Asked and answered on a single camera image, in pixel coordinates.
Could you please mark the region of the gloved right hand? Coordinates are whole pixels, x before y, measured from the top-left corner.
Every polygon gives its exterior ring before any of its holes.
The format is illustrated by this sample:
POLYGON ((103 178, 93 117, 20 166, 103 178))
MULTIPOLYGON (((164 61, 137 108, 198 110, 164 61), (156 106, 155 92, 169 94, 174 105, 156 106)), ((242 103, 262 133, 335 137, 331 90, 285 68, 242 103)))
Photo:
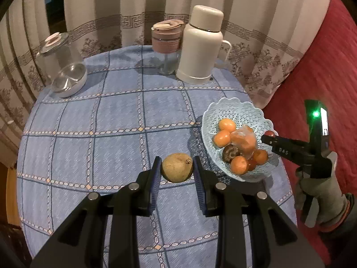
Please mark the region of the gloved right hand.
POLYGON ((295 185, 295 209, 301 212, 300 220, 308 228, 321 225, 326 230, 331 230, 344 219, 350 203, 341 192, 337 178, 336 166, 338 155, 332 151, 327 159, 330 165, 322 168, 330 172, 327 178, 312 178, 311 175, 298 167, 295 172, 297 184, 295 185))

